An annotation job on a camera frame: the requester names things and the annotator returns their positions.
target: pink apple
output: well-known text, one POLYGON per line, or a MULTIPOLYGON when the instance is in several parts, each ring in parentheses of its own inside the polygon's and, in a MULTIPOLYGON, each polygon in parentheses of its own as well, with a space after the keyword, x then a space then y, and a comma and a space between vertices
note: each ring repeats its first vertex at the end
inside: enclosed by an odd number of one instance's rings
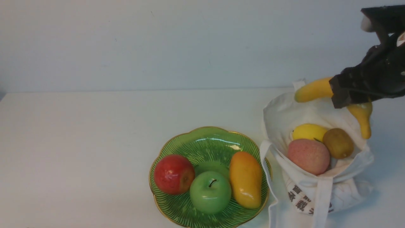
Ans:
POLYGON ((153 177, 162 192, 179 195, 190 189, 195 171, 186 157, 173 154, 165 156, 158 162, 153 177))

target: bag handle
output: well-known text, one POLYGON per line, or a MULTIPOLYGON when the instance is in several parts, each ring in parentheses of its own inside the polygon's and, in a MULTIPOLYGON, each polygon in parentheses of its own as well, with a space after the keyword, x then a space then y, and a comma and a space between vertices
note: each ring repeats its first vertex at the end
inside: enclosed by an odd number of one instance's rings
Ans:
POLYGON ((264 140, 261 143, 260 161, 262 163, 264 173, 266 174, 267 185, 269 186, 270 193, 274 197, 274 201, 269 206, 269 228, 272 228, 272 227, 274 228, 274 227, 276 227, 275 224, 276 224, 276 218, 277 218, 275 205, 277 205, 278 199, 273 192, 273 182, 271 181, 271 176, 270 176, 269 170, 267 169, 267 165, 266 165, 266 155, 269 152, 271 145, 272 145, 272 143, 268 140, 264 140))
POLYGON ((332 195, 333 177, 319 177, 315 192, 315 208, 312 217, 312 228, 325 228, 332 195))

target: green plate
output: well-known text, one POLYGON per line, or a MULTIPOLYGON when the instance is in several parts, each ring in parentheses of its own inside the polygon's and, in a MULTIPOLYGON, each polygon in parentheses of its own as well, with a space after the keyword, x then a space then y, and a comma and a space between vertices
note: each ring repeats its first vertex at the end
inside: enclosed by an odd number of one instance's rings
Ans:
MULTIPOLYGON (((262 201, 259 208, 245 209, 232 198, 229 205, 215 215, 206 215, 197 211, 191 203, 189 192, 177 196, 168 195, 161 192, 153 180, 156 164, 167 155, 185 156, 193 164, 196 172, 201 172, 203 169, 209 169, 213 162, 222 163, 229 168, 232 156, 238 151, 252 154, 260 163, 259 148, 253 140, 241 133, 226 131, 218 127, 197 128, 169 140, 163 146, 149 172, 149 185, 156 206, 162 215, 180 226, 189 228, 232 228, 256 217, 269 199, 269 187, 263 170, 262 201)), ((266 160, 266 164, 272 178, 268 160, 266 160)))

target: yellow fruit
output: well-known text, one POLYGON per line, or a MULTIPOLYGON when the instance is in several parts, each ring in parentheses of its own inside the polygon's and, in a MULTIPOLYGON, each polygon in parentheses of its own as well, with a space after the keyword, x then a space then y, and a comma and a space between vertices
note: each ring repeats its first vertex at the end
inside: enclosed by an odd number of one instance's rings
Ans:
POLYGON ((294 129, 294 131, 292 132, 292 139, 309 139, 322 142, 322 138, 327 131, 328 129, 325 127, 316 124, 305 123, 303 125, 297 126, 294 129))
POLYGON ((352 138, 340 128, 328 130, 324 135, 323 141, 330 155, 336 159, 350 157, 354 151, 352 138))
POLYGON ((347 109, 357 119, 360 125, 361 136, 364 139, 369 139, 371 137, 370 116, 373 112, 372 103, 349 105, 347 109))
POLYGON ((318 79, 299 88, 295 92, 295 101, 302 103, 321 97, 332 97, 333 92, 329 84, 330 79, 332 79, 332 77, 318 79))
POLYGON ((247 152, 237 152, 229 166, 229 181, 235 200, 247 209, 260 207, 262 189, 262 167, 247 152))

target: banana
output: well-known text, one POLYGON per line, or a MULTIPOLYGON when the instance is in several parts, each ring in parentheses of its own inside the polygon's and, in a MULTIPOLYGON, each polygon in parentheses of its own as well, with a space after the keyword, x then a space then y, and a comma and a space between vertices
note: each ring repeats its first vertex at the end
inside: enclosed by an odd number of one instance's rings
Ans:
POLYGON ((373 112, 373 104, 371 102, 354 104, 347 106, 347 109, 357 119, 360 125, 361 136, 364 139, 369 139, 371 137, 370 116, 373 112))
POLYGON ((333 92, 329 85, 330 79, 332 79, 332 77, 318 79, 299 88, 295 92, 295 101, 302 103, 313 101, 321 97, 332 97, 333 92))

